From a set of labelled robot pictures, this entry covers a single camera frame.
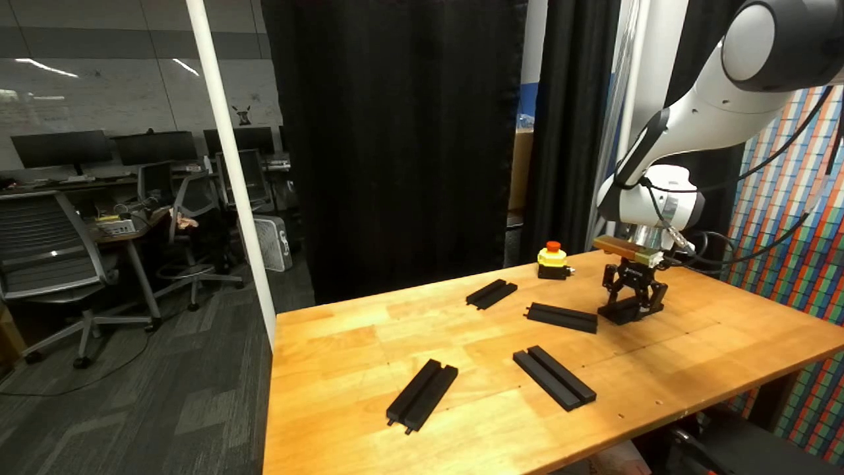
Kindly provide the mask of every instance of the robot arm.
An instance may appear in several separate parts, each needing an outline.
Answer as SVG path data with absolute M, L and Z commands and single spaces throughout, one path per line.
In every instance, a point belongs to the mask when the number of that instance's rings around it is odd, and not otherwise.
M 703 197 L 687 193 L 686 168 L 653 162 L 749 140 L 794 90 L 844 81 L 840 66 L 844 0 L 747 3 L 693 86 L 641 128 L 617 174 L 600 183 L 598 212 L 662 226 L 682 243 L 677 231 L 695 222 Z

